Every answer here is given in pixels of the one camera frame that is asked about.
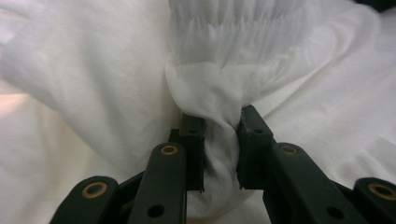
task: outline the screw hole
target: screw hole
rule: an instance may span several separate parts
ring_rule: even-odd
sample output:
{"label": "screw hole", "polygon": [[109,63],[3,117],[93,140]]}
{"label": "screw hole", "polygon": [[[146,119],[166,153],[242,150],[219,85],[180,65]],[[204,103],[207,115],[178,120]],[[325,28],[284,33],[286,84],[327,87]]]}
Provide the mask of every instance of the screw hole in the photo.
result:
{"label": "screw hole", "polygon": [[153,205],[148,209],[149,217],[160,217],[163,215],[165,208],[162,205]]}
{"label": "screw hole", "polygon": [[289,146],[281,146],[280,150],[285,153],[286,155],[295,155],[298,153],[297,149],[295,149],[294,147],[289,147]]}
{"label": "screw hole", "polygon": [[263,133],[263,131],[261,129],[256,129],[254,130],[254,133]]}
{"label": "screw hole", "polygon": [[331,217],[334,217],[337,219],[344,218],[344,213],[341,212],[341,210],[336,207],[328,206],[328,207],[326,207],[326,211],[327,211],[327,214],[329,214]]}
{"label": "screw hole", "polygon": [[81,195],[86,199],[93,199],[104,194],[106,190],[107,184],[105,182],[93,182],[82,190]]}
{"label": "screw hole", "polygon": [[166,146],[161,148],[161,153],[165,156],[170,156],[177,153],[177,147],[174,146]]}
{"label": "screw hole", "polygon": [[396,190],[389,186],[374,182],[369,184],[369,190],[385,200],[396,201]]}

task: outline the white fabric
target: white fabric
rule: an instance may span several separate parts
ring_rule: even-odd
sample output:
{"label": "white fabric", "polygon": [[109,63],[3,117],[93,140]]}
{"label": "white fabric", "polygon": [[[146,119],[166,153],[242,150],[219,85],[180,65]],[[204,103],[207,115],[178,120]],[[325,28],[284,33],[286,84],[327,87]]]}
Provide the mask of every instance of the white fabric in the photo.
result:
{"label": "white fabric", "polygon": [[207,125],[190,223],[267,219],[260,193],[239,205],[243,105],[335,181],[396,183],[395,22],[342,0],[49,3],[3,42],[1,78],[39,102],[2,84],[0,217],[47,222],[82,178],[142,171],[179,108]]}

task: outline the black plastic part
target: black plastic part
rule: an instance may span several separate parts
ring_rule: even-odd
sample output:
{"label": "black plastic part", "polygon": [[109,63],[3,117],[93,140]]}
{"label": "black plastic part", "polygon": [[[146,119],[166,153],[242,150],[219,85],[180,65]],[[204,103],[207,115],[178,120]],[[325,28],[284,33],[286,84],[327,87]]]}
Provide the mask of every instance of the black plastic part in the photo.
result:
{"label": "black plastic part", "polygon": [[187,190],[204,189],[205,121],[183,114],[178,142],[187,152]]}
{"label": "black plastic part", "polygon": [[263,189],[263,154],[275,142],[274,135],[253,105],[242,108],[237,130],[240,153],[236,168],[240,188]]}
{"label": "black plastic part", "polygon": [[169,134],[168,142],[179,143],[178,133],[179,129],[172,129],[171,133]]}
{"label": "black plastic part", "polygon": [[382,12],[387,9],[396,7],[396,0],[355,0],[359,4],[364,4],[373,9]]}
{"label": "black plastic part", "polygon": [[[92,183],[105,183],[105,192],[94,198],[85,198],[83,190]],[[116,180],[106,176],[93,176],[79,182],[59,205],[50,223],[110,223],[119,208],[114,206],[118,192]],[[94,194],[100,187],[92,187],[87,192]]]}
{"label": "black plastic part", "polygon": [[134,206],[134,197],[139,189],[144,172],[126,180],[119,185],[116,204],[120,208],[117,219],[113,223],[125,223]]}
{"label": "black plastic part", "polygon": [[362,178],[353,189],[354,204],[370,223],[396,223],[396,186],[377,178]]}
{"label": "black plastic part", "polygon": [[264,158],[263,200],[273,224],[367,223],[300,147],[275,144]]}
{"label": "black plastic part", "polygon": [[180,144],[155,147],[127,223],[182,224],[186,221],[186,150]]}
{"label": "black plastic part", "polygon": [[352,189],[349,189],[347,187],[345,187],[344,185],[340,185],[337,182],[333,181],[332,182],[340,191],[341,193],[344,194],[344,196],[350,201],[352,202],[352,198],[353,198],[353,191]]}

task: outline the crumpled fabric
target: crumpled fabric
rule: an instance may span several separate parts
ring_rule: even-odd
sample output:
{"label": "crumpled fabric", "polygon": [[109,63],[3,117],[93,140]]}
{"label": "crumpled fabric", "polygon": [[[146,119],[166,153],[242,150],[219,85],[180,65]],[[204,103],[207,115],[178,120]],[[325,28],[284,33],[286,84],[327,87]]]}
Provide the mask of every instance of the crumpled fabric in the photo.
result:
{"label": "crumpled fabric", "polygon": [[2,54],[23,91],[1,101],[0,199],[21,199],[0,217],[47,222],[79,180],[144,170],[182,111],[206,123],[189,222],[262,223],[261,196],[244,203],[235,178],[250,104],[331,179],[395,183],[395,15],[343,0],[49,3]]}

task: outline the white textile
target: white textile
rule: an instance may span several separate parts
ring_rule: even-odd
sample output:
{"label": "white textile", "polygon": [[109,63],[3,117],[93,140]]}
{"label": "white textile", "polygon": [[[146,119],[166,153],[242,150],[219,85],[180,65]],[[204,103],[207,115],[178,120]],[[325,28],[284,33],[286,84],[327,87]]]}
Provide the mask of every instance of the white textile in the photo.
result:
{"label": "white textile", "polygon": [[0,218],[48,222],[79,180],[144,170],[180,110],[207,126],[190,223],[266,219],[235,178],[250,104],[331,179],[396,183],[395,23],[346,0],[50,2],[4,41],[0,78],[27,93],[0,83]]}

